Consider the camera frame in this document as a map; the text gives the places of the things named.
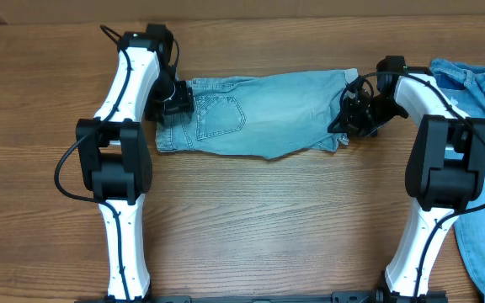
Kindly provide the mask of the light blue denim shorts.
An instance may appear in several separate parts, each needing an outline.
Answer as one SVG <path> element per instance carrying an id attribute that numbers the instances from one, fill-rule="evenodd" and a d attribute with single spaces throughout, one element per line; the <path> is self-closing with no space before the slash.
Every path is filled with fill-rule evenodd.
<path id="1" fill-rule="evenodd" d="M 338 116 L 341 93 L 357 76 L 351 68 L 194 78 L 187 82 L 194 113 L 170 115 L 158 125 L 157 149 L 266 159 L 303 149 L 335 152 L 349 139 L 328 127 Z"/>

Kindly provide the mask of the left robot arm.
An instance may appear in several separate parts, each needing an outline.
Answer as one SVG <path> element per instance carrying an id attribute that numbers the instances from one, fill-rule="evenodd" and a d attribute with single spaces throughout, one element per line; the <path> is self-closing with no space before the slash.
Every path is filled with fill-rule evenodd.
<path id="1" fill-rule="evenodd" d="M 142 214 L 152 185 L 152 159 L 144 120 L 163 123 L 195 106 L 178 80 L 179 47 L 163 24 L 120 35 L 101 28 L 116 44 L 118 67 L 104 103 L 91 119 L 77 122 L 77 151 L 84 186 L 103 216 L 109 249 L 106 302 L 152 301 Z"/>

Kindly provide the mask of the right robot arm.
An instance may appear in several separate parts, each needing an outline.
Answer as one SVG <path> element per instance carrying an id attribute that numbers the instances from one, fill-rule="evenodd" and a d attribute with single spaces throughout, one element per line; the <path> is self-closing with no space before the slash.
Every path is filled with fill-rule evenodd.
<path id="1" fill-rule="evenodd" d="M 459 110 L 427 67 L 386 56 L 374 72 L 346 84 L 328 132 L 373 136 L 396 116 L 418 128 L 405 171 L 408 221 L 376 289 L 336 291 L 334 302 L 448 300 L 444 291 L 429 290 L 429 276 L 450 228 L 482 193 L 485 119 Z"/>

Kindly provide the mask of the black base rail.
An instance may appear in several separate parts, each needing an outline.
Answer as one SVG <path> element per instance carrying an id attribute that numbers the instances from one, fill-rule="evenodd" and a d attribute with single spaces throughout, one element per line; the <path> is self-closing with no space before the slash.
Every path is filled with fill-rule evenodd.
<path id="1" fill-rule="evenodd" d="M 192 298 L 187 295 L 153 297 L 131 300 L 138 303 L 448 303 L 444 291 L 430 292 L 418 299 L 399 295 L 385 295 L 382 290 L 334 291 L 331 295 L 273 295 L 261 297 L 228 296 Z"/>

